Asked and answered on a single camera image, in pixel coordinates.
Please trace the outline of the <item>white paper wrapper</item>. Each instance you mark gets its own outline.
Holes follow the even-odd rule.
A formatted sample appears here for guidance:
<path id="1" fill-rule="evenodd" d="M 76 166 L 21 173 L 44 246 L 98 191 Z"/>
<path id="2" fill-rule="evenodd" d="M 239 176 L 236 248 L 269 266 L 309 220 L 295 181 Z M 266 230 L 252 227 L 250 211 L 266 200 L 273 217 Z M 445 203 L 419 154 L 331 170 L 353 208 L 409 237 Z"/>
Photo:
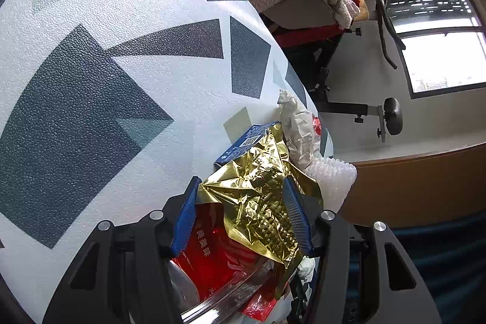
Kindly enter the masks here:
<path id="1" fill-rule="evenodd" d="M 279 91 L 278 105 L 290 160 L 300 170 L 304 170 L 321 156 L 315 116 L 286 90 Z"/>

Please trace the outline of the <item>gold foil wrapper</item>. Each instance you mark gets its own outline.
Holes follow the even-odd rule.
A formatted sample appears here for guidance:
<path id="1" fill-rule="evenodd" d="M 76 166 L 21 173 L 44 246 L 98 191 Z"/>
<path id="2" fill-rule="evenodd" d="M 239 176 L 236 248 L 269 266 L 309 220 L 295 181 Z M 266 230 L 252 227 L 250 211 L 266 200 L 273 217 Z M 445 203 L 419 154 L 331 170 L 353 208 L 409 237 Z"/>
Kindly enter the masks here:
<path id="1" fill-rule="evenodd" d="M 283 180 L 293 177 L 299 193 L 315 198 L 319 207 L 324 201 L 317 182 L 291 163 L 280 122 L 265 126 L 263 136 L 251 141 L 249 150 L 199 185 L 197 200 L 223 204 L 227 236 L 284 265 L 274 292 L 281 298 L 303 258 L 283 202 Z"/>

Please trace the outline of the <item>wooden panel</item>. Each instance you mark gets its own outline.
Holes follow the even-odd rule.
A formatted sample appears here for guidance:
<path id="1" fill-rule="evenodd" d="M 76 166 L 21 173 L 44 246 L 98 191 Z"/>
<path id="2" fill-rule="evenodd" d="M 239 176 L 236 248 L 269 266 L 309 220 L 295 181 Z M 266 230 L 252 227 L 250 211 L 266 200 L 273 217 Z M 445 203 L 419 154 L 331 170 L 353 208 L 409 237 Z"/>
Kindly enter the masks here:
<path id="1" fill-rule="evenodd" d="M 449 221 L 485 210 L 485 145 L 356 162 L 358 176 L 339 213 L 392 227 Z"/>

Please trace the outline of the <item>white foam fruit net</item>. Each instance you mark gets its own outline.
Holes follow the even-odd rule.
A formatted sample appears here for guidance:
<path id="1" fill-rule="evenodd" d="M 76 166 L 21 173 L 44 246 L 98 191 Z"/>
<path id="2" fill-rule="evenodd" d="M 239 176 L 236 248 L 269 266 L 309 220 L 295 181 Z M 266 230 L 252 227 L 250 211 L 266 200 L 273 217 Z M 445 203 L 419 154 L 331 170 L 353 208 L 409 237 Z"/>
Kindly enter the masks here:
<path id="1" fill-rule="evenodd" d="M 354 165 L 328 157 L 314 159 L 304 173 L 318 183 L 324 209 L 335 213 L 341 209 L 358 175 Z"/>

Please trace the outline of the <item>crushed red soda can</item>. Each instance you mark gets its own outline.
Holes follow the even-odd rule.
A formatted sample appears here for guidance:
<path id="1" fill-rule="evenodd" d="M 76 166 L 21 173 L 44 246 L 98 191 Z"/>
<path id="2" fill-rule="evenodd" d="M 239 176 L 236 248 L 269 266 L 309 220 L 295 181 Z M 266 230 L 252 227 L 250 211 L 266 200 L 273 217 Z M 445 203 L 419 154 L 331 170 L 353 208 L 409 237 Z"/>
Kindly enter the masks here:
<path id="1" fill-rule="evenodd" d="M 172 261 L 194 285 L 183 293 L 184 311 L 206 301 L 232 280 L 250 274 L 263 258 L 227 236 L 224 208 L 220 203 L 199 204 L 188 244 Z M 258 322 L 264 322 L 273 311 L 277 300 L 275 289 L 284 272 L 283 265 L 270 260 L 267 263 L 269 278 L 239 312 Z"/>

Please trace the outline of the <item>geometric patterned table cover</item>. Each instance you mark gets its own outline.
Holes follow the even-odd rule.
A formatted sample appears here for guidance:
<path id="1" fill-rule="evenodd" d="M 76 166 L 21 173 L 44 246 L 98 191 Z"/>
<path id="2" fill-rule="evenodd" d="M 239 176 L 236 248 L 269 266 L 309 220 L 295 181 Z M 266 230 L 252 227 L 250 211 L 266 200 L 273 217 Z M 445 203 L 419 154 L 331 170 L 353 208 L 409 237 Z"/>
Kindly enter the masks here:
<path id="1" fill-rule="evenodd" d="M 207 177 L 281 90 L 315 109 L 248 0 L 1 0 L 2 322 L 42 322 L 100 221 Z"/>

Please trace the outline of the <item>blue cardboard box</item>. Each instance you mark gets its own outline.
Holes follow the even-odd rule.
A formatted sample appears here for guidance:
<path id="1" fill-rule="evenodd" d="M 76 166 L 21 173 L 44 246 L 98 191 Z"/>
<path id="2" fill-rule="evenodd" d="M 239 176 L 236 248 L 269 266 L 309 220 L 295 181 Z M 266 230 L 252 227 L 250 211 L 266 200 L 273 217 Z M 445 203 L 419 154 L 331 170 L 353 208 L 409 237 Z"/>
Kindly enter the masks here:
<path id="1" fill-rule="evenodd" d="M 262 139 L 265 133 L 275 126 L 280 126 L 281 122 L 269 122 L 261 125 L 251 126 L 243 133 L 228 149 L 226 149 L 213 163 L 215 170 L 218 170 L 227 163 L 244 155 L 251 147 Z"/>

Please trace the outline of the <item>blue curtain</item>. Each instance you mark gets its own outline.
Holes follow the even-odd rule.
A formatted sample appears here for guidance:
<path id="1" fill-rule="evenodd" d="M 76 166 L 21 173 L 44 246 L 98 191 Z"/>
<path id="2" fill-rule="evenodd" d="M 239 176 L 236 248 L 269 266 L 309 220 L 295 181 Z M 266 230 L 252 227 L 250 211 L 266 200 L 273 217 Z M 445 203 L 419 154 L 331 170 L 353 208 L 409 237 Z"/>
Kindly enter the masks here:
<path id="1" fill-rule="evenodd" d="M 485 212 L 393 233 L 444 323 L 485 322 Z"/>

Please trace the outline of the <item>black exercise bike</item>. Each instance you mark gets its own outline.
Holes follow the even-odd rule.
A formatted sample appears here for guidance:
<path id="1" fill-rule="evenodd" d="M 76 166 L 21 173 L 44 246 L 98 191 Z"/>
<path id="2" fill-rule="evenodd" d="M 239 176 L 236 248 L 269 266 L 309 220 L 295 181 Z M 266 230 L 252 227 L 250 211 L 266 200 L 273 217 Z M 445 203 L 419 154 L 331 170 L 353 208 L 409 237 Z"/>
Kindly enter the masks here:
<path id="1" fill-rule="evenodd" d="M 388 55 L 384 32 L 388 32 L 399 50 L 404 50 L 405 45 L 396 33 L 393 23 L 386 12 L 386 2 L 387 0 L 375 0 L 375 20 L 377 23 L 377 35 L 375 37 L 380 41 L 384 60 L 395 70 L 398 66 Z M 384 82 L 384 79 L 382 77 L 373 77 L 371 72 L 368 71 L 368 67 L 373 72 L 377 68 L 377 62 L 371 59 L 368 51 L 365 51 L 357 59 L 356 63 L 348 63 L 348 66 L 350 69 L 347 71 L 348 77 L 345 79 L 343 91 L 347 91 L 353 96 L 361 94 L 363 100 L 370 99 L 373 95 L 378 95 L 382 92 L 379 85 Z M 323 84 L 312 89 L 310 96 L 317 110 L 321 113 L 350 114 L 355 116 L 354 122 L 356 123 L 362 123 L 366 116 L 377 117 L 379 120 L 377 137 L 381 142 L 385 142 L 387 135 L 397 136 L 402 131 L 403 115 L 399 101 L 391 96 L 380 101 L 378 104 L 354 103 L 349 101 L 336 102 L 329 98 L 328 91 Z"/>

